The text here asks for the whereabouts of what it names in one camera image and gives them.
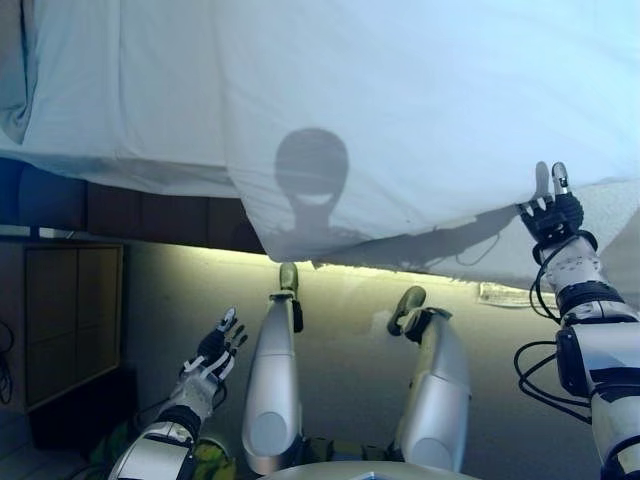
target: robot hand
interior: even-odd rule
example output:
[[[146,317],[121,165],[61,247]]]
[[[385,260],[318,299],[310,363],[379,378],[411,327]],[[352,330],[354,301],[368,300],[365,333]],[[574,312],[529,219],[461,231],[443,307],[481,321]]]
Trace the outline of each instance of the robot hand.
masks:
[[[246,342],[244,325],[235,308],[198,346],[194,359],[184,363],[178,383],[158,418],[149,425],[114,466],[109,480],[176,480],[191,478],[195,468],[192,451],[200,427],[215,410],[214,397],[235,364],[235,355]]]
[[[238,349],[248,338],[243,334],[244,325],[237,323],[236,309],[231,307],[217,327],[202,339],[196,357],[184,362],[176,388],[163,406],[163,412],[184,405],[198,415],[201,422],[211,416],[213,397],[219,388],[225,389],[224,379],[235,365]]]

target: gray floor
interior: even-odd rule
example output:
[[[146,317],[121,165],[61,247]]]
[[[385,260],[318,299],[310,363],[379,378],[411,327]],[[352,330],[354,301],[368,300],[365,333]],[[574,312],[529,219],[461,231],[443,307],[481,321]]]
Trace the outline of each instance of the gray floor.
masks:
[[[513,353],[523,343],[552,339],[550,320],[525,309],[480,305],[476,284],[368,269],[299,268],[305,330],[297,335],[296,351],[307,435],[380,446],[392,439],[417,347],[389,336],[385,323],[404,290],[419,284],[431,305],[454,314],[468,347],[473,399],[463,471],[495,480],[598,478],[590,428],[517,389]],[[128,248],[126,269],[125,357],[138,370],[143,406],[170,391],[200,338],[228,306],[237,306],[251,338],[228,380],[228,401],[205,429],[225,436],[242,460],[243,392],[278,265],[255,255],[139,243]],[[534,352],[526,360],[533,364],[542,356]],[[553,366],[538,381],[558,391]]]

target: wire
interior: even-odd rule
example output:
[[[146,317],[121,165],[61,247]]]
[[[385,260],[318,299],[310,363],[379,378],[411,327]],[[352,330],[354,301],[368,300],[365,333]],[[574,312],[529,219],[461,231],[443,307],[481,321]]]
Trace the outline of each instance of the wire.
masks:
[[[7,405],[13,397],[13,378],[11,377],[11,370],[9,370],[9,364],[7,363],[5,355],[13,348],[15,336],[9,325],[2,320],[0,320],[0,325],[2,325],[9,334],[9,345],[0,350],[0,403]]]
[[[552,341],[537,341],[537,342],[530,342],[527,343],[526,345],[523,345],[522,347],[520,347],[515,355],[513,356],[513,365],[516,369],[516,372],[518,374],[519,380],[518,380],[518,387],[520,388],[520,390],[525,394],[530,396],[531,398],[534,398],[535,400],[538,400],[542,403],[544,403],[545,405],[548,405],[550,407],[553,407],[557,410],[560,410],[563,413],[566,413],[568,415],[571,415],[572,417],[591,424],[591,418],[581,415],[580,413],[567,408],[563,405],[559,405],[559,403],[565,403],[568,405],[575,405],[577,407],[583,407],[583,408],[589,408],[590,405],[587,402],[583,402],[583,401],[579,401],[579,400],[572,400],[569,398],[563,398],[563,397],[558,397],[556,395],[552,395],[548,392],[545,392],[544,390],[542,390],[541,388],[537,387],[536,385],[534,385],[533,383],[531,383],[529,381],[529,377],[535,373],[536,371],[540,370],[540,368],[542,368],[543,366],[545,366],[546,364],[548,364],[549,362],[551,362],[552,360],[554,360],[556,358],[556,354],[552,354],[549,355],[547,357],[545,357],[544,359],[542,359],[541,361],[539,361],[538,363],[536,363],[534,366],[532,366],[531,368],[529,368],[526,372],[522,373],[522,369],[520,368],[520,356],[528,349],[535,347],[535,346],[539,346],[539,345],[556,345],[556,342],[552,342]]]
[[[219,384],[219,385],[220,385],[220,389],[219,389],[218,391],[222,390],[222,398],[221,398],[220,400],[218,400],[218,402],[217,402],[217,403],[213,404],[212,410],[213,410],[214,412],[215,412],[215,411],[218,409],[218,407],[220,407],[220,405],[222,405],[222,404],[224,403],[224,401],[227,399],[227,385],[226,385],[226,383],[224,383],[224,382],[220,382],[220,384]],[[218,394],[218,392],[216,392],[216,393],[213,395],[213,398],[211,399],[212,403],[213,403],[213,400],[215,400],[215,398],[216,398],[216,395],[217,395],[217,394]]]
[[[498,242],[500,241],[500,232],[498,232],[496,234],[496,239],[493,241],[493,243],[491,244],[491,246],[489,248],[487,248],[487,251],[484,252],[482,255],[480,255],[476,260],[474,260],[473,262],[470,263],[465,263],[462,260],[460,260],[460,253],[456,254],[456,263],[458,265],[460,265],[461,267],[473,267],[474,265],[479,264],[484,257],[486,257],[487,255],[489,255],[489,253],[491,253],[491,250],[493,250],[496,245],[498,244]]]
[[[554,322],[556,322],[558,325],[560,325],[560,321],[561,318],[557,317],[553,314],[553,312],[551,312],[551,310],[549,310],[549,307],[547,307],[547,304],[544,303],[544,299],[542,298],[542,291],[540,288],[540,282],[542,281],[542,277],[544,276],[545,273],[547,273],[547,267],[549,266],[549,262],[551,262],[551,260],[553,260],[553,258],[558,255],[562,250],[564,250],[564,248],[569,245],[571,242],[573,242],[576,238],[579,238],[581,235],[577,234],[577,235],[572,235],[569,238],[567,238],[564,242],[562,242],[562,244],[556,248],[551,255],[549,255],[544,262],[542,262],[542,265],[540,265],[540,269],[538,270],[538,274],[536,275],[536,279],[533,281],[533,283],[531,284],[531,288],[529,288],[529,304],[531,305],[531,308],[533,309],[533,311],[535,313],[537,313],[538,315],[540,315],[541,317],[545,317],[545,318],[550,318],[551,320],[553,320]],[[540,306],[542,307],[542,309],[544,310],[545,313],[541,313],[534,305],[533,303],[533,290],[535,289],[536,291],[536,297],[538,299],[538,303],[540,304]]]

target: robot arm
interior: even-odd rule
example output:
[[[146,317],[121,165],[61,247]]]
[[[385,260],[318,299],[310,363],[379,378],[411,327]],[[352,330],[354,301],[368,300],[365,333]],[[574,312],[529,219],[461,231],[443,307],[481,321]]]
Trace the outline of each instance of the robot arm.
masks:
[[[579,230],[582,207],[564,165],[555,164],[552,173],[555,201],[545,198],[545,209],[531,202],[532,213],[520,208],[538,242],[538,282],[546,273],[560,310],[560,382],[590,399],[601,478],[640,478],[640,318],[603,275],[593,235]]]
[[[120,457],[109,480],[190,479],[195,468],[193,448],[202,423],[213,414],[213,398],[247,340],[243,326],[234,334],[235,308],[198,347],[196,358],[184,363],[176,387],[156,420]]]

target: white sheet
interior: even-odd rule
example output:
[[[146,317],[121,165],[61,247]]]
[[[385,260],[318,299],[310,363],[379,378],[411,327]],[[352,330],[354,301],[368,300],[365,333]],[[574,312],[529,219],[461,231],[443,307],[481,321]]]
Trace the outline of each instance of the white sheet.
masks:
[[[575,186],[638,177],[638,8],[221,3],[228,168],[267,250],[314,257],[523,201],[541,160]],[[292,205],[305,188],[333,194],[330,215]]]
[[[36,2],[38,84],[0,155],[161,194],[237,197],[223,155],[211,3]]]
[[[0,155],[240,196],[276,260],[522,285],[531,239],[500,209],[545,189],[540,161],[566,163],[603,247],[638,208],[625,182],[640,177],[639,8],[39,1],[32,120],[23,146],[0,137]],[[482,228],[420,237],[495,210]],[[413,238],[385,240],[401,235]]]

